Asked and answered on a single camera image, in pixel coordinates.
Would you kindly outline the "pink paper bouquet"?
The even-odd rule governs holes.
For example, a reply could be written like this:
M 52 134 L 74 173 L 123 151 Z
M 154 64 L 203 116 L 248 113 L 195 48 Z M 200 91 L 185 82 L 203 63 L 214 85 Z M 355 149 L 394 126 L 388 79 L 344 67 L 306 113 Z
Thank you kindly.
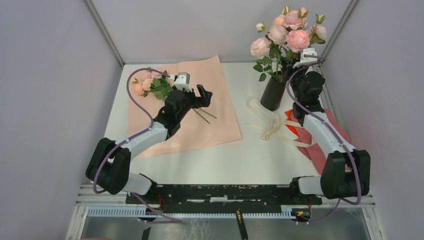
M 200 84 L 213 95 L 209 107 L 190 110 L 174 136 L 148 148 L 137 158 L 196 150 L 241 140 L 239 124 L 218 56 L 155 66 L 155 69 L 167 71 L 170 75 L 189 73 L 189 84 L 193 89 Z

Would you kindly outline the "cream printed ribbon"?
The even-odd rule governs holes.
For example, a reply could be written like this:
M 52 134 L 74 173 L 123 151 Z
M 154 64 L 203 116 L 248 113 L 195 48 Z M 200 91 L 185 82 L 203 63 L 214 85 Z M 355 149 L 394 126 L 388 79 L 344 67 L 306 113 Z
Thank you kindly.
M 247 101 L 246 106 L 251 111 L 251 113 L 259 117 L 260 120 L 262 120 L 265 124 L 265 126 L 261 126 L 251 122 L 248 122 L 246 124 L 248 127 L 261 132 L 260 139 L 262 141 L 268 141 L 270 137 L 274 137 L 285 144 L 295 146 L 295 147 L 304 147 L 304 148 L 308 148 L 311 145 L 314 145 L 317 143 L 314 137 L 312 137 L 311 144 L 295 141 L 294 139 L 290 139 L 289 137 L 287 137 L 280 130 L 280 127 L 285 125 L 292 125 L 292 123 L 289 123 L 286 119 L 281 119 L 278 114 L 263 107 L 257 98 L 249 99 Z

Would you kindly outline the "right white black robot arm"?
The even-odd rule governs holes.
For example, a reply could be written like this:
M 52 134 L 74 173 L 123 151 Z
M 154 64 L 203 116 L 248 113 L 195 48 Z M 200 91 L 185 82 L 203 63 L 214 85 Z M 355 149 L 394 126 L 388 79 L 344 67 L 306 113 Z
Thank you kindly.
M 325 83 L 324 77 L 308 68 L 325 59 L 308 55 L 296 62 L 289 77 L 287 93 L 293 99 L 293 116 L 308 131 L 326 156 L 320 176 L 304 176 L 298 185 L 289 189 L 289 199 L 302 204 L 309 195 L 340 199 L 358 205 L 370 190 L 371 157 L 366 150 L 350 144 L 330 122 L 319 101 Z

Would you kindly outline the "pink rose stem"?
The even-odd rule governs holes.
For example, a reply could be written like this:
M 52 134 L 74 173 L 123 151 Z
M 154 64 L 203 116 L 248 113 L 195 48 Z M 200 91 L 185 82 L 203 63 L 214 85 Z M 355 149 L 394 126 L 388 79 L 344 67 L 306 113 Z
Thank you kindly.
M 310 45 L 309 34 L 304 30 L 307 25 L 307 16 L 309 12 L 305 7 L 291 10 L 285 6 L 282 10 L 282 26 L 286 29 L 286 43 L 288 48 L 294 53 L 299 53 Z

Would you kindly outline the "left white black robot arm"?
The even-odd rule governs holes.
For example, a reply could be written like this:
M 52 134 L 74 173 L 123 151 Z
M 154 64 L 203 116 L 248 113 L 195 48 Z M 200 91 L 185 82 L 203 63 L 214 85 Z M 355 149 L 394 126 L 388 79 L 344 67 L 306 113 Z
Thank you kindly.
M 193 89 L 180 90 L 174 88 L 164 102 L 152 123 L 146 128 L 114 141 L 102 138 L 96 145 L 85 176 L 93 181 L 93 185 L 101 187 L 100 192 L 116 195 L 119 192 L 138 194 L 145 204 L 153 203 L 157 198 L 157 190 L 152 187 L 154 181 L 141 173 L 130 171 L 131 161 L 148 148 L 167 141 L 181 127 L 181 121 L 192 109 L 209 107 L 212 92 L 198 84 L 199 96 Z

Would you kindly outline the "white rose stem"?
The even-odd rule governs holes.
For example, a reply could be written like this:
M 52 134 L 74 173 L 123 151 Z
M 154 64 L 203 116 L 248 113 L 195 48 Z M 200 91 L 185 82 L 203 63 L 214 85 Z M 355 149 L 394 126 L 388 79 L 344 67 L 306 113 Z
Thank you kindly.
M 259 81 L 266 76 L 282 81 L 282 60 L 292 60 L 293 53 L 286 42 L 287 30 L 282 25 L 272 25 L 269 29 L 259 24 L 259 32 L 266 32 L 263 37 L 255 40 L 250 47 L 250 53 L 256 57 L 253 69 L 261 73 Z

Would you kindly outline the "peach pink rose stems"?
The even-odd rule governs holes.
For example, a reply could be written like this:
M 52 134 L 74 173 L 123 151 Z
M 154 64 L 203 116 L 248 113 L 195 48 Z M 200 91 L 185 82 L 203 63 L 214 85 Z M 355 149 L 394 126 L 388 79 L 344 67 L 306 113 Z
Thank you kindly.
M 169 97 L 169 94 L 176 90 L 185 90 L 184 87 L 190 87 L 189 84 L 183 84 L 181 87 L 177 87 L 175 83 L 172 83 L 174 79 L 189 81 L 188 73 L 179 73 L 178 75 L 168 75 L 167 71 L 164 72 L 152 69 L 152 68 L 141 68 L 137 72 L 141 72 L 141 77 L 135 76 L 130 78 L 130 82 L 133 85 L 133 90 L 137 96 L 147 97 L 152 94 L 158 100 L 165 100 Z

